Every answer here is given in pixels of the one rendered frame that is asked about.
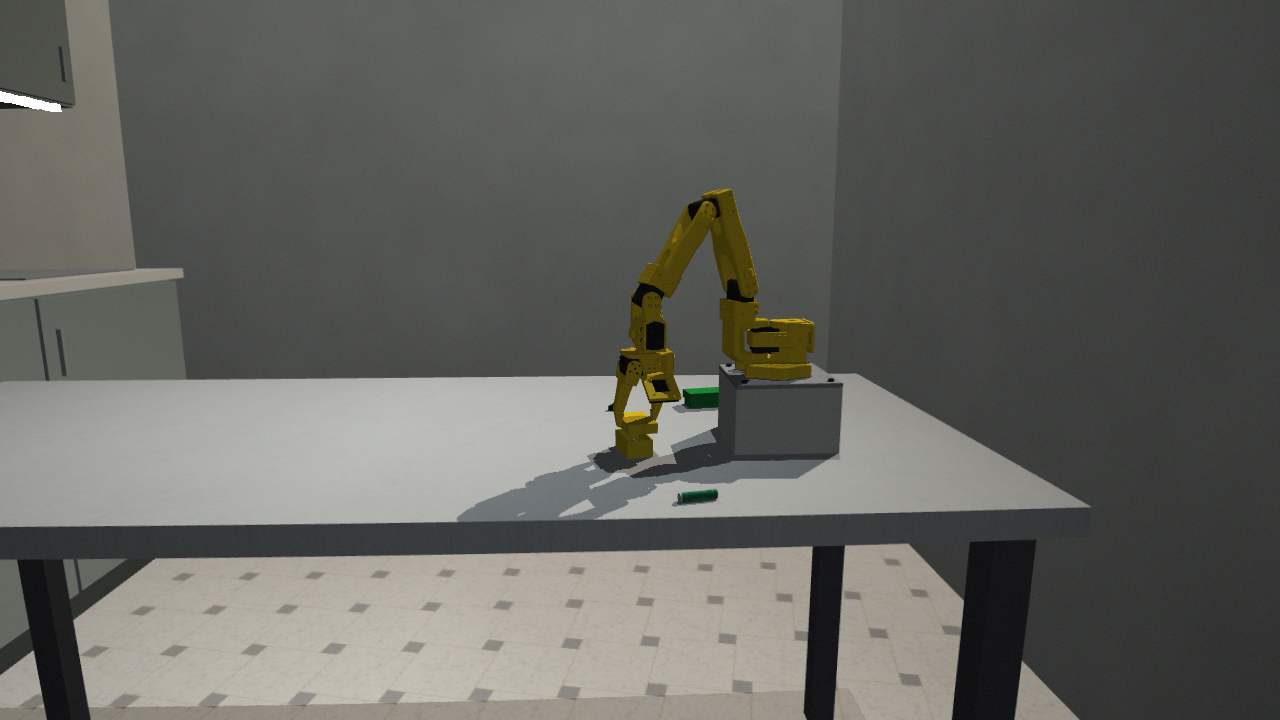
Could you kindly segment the green aaa battery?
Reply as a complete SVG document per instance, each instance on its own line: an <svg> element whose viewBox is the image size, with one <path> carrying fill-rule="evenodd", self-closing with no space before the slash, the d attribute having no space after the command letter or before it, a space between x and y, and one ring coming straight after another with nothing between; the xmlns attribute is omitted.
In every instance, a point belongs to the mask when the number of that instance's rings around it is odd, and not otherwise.
<svg viewBox="0 0 1280 720"><path fill-rule="evenodd" d="M700 501L708 498L718 498L717 489L701 489L678 493L678 502Z"/></svg>

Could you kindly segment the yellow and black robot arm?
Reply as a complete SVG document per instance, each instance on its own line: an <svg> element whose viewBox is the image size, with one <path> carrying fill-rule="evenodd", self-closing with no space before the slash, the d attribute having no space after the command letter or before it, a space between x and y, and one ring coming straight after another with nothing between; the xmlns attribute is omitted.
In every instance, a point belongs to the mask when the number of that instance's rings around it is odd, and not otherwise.
<svg viewBox="0 0 1280 720"><path fill-rule="evenodd" d="M639 354L666 352L667 322L660 315L660 300L675 293L710 229L721 283L727 293L727 299L721 299L722 352L735 361L736 370L745 370L746 378L812 377L812 365L806 363L812 324L800 319L773 319L768 325L768 319L756 318L756 275L733 190L716 190L703 193L701 199L686 205L657 261L648 263L640 275L639 287L631 295L628 338ZM745 331L753 351L744 350Z"/></svg>

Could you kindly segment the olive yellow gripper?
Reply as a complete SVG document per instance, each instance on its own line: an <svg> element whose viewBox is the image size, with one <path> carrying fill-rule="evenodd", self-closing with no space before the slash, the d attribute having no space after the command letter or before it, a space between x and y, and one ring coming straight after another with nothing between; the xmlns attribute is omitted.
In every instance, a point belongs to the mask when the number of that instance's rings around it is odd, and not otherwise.
<svg viewBox="0 0 1280 720"><path fill-rule="evenodd" d="M652 404L650 416L657 421L662 404L678 402L682 398L675 380L675 352L666 348L666 352L639 354L637 348L622 348L620 354L613 405L616 427L623 424L628 395L639 379L643 380L646 398Z"/></svg>

